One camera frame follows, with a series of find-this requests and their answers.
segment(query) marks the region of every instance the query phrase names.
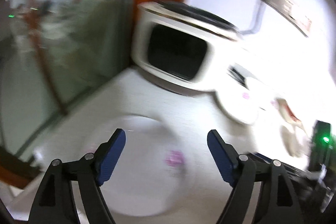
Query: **wall outlet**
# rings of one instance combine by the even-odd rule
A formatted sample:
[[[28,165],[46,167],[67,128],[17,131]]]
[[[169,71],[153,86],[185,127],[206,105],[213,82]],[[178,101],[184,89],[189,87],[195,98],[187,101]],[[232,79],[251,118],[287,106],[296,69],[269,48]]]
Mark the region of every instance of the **wall outlet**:
[[[309,36],[311,20],[293,0],[262,0],[277,10],[306,37]]]

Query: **white wall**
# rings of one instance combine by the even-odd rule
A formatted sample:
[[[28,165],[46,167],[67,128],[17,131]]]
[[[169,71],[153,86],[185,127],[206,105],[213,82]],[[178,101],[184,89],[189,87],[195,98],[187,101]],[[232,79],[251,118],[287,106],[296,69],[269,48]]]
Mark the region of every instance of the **white wall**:
[[[296,113],[304,113],[310,122],[315,118],[333,121],[336,88],[328,69],[332,64],[335,43],[336,5],[333,0],[294,0],[312,19],[309,38],[267,6],[261,30],[244,37],[244,57],[237,63],[286,94]],[[257,0],[185,0],[187,4],[208,10],[249,29]]]

